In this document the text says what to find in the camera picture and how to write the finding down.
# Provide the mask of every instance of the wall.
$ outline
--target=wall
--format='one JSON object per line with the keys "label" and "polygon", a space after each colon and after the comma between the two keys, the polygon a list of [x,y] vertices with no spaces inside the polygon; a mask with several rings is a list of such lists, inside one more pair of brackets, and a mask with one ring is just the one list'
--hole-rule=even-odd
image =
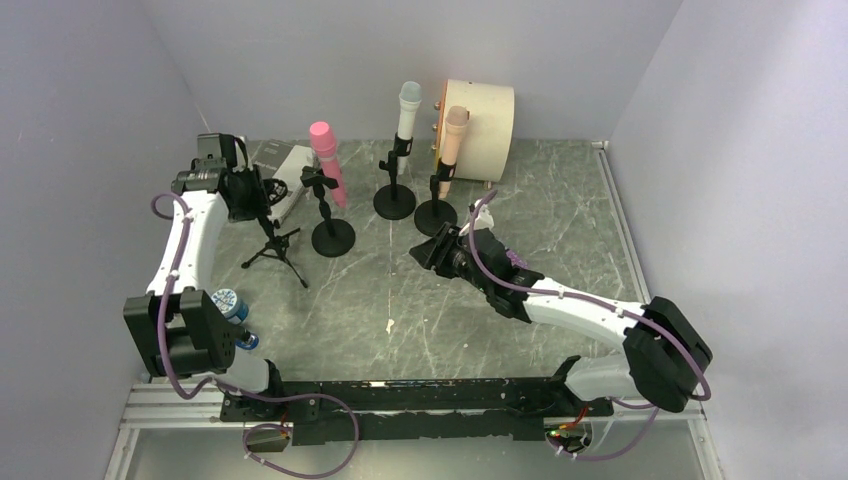
{"label": "wall", "polygon": [[102,478],[142,370],[121,308],[167,236],[147,204],[205,129],[137,2],[5,2],[0,45],[0,478]]}
{"label": "wall", "polygon": [[844,478],[848,4],[685,0],[612,136],[652,292],[711,345],[726,475]]}
{"label": "wall", "polygon": [[144,0],[215,129],[391,138],[404,81],[416,135],[447,78],[513,85],[515,135],[607,139],[681,0]]}

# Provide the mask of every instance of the round stand base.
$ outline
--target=round stand base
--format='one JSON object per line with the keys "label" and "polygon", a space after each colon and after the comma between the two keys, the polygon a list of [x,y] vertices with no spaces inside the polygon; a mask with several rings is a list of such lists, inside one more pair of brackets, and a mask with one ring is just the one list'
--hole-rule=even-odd
{"label": "round stand base", "polygon": [[374,194],[374,210],[386,220],[400,220],[415,211],[415,194],[398,185],[398,198],[392,200],[392,186],[386,185]]}
{"label": "round stand base", "polygon": [[326,222],[321,222],[312,230],[312,248],[318,255],[325,257],[339,257],[347,253],[356,243],[356,232],[349,223],[340,218],[330,219],[336,236],[331,237],[327,230]]}
{"label": "round stand base", "polygon": [[433,215],[433,201],[427,200],[415,210],[415,228],[419,232],[432,237],[445,222],[456,225],[456,210],[444,200],[436,200],[439,205],[439,213]]}

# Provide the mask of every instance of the tabletop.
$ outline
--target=tabletop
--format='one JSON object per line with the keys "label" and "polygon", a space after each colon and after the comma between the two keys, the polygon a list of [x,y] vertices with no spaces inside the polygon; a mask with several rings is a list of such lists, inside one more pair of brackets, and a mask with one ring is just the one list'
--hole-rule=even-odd
{"label": "tabletop", "polygon": [[[250,142],[249,151],[263,145]],[[374,380],[550,375],[571,355],[609,353],[567,329],[503,318],[464,280],[421,268],[408,251],[427,237],[412,216],[384,220],[372,205],[374,193],[388,183],[377,163],[391,146],[383,140],[339,145],[348,205],[333,205],[333,216],[356,231],[347,254],[325,258],[312,249],[311,232],[321,216],[311,192],[283,222],[281,234],[303,229],[292,237],[288,256],[309,289],[277,260],[263,258],[242,269],[264,234],[256,222],[224,227],[212,285],[234,289],[249,305],[245,325],[260,337],[255,354],[272,360],[284,380]],[[432,169],[429,145],[413,145],[399,182],[419,203],[429,199]],[[589,142],[514,140],[494,188],[492,231],[531,270],[597,295],[637,299]],[[485,194],[482,182],[454,180],[447,200],[463,222],[468,205]]]}

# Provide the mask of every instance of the blue can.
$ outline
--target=blue can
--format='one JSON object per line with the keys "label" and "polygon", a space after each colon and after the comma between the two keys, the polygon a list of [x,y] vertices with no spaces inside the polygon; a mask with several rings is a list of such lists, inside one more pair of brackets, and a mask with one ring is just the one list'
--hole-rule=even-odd
{"label": "blue can", "polygon": [[222,288],[212,294],[212,301],[233,325],[241,325],[247,320],[249,309],[247,304],[236,294],[235,290]]}

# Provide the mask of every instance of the floor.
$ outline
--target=floor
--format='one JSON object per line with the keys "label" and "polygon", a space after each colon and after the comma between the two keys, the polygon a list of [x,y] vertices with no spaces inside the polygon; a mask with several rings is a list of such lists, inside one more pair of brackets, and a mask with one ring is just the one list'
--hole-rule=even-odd
{"label": "floor", "polygon": [[[275,260],[241,269],[265,238],[254,222],[224,227],[213,286],[233,288],[247,301],[246,325],[261,339],[255,353],[273,360],[286,380],[549,375],[568,356],[609,353],[562,328],[500,317],[470,284],[419,267],[407,252],[426,237],[412,217],[390,222],[372,206],[374,192],[388,182],[377,162],[390,147],[390,141],[340,144],[348,206],[334,206],[333,214],[357,235],[346,255],[328,259],[312,249],[311,231],[321,217],[311,194],[286,219],[280,233],[303,229],[289,258],[308,290]],[[429,198],[432,162],[429,145],[416,144],[400,178],[419,202]],[[495,188],[493,232],[531,269],[573,288],[636,300],[590,143],[515,140]],[[454,181],[448,200],[462,221],[467,206],[485,193],[481,182]]]}

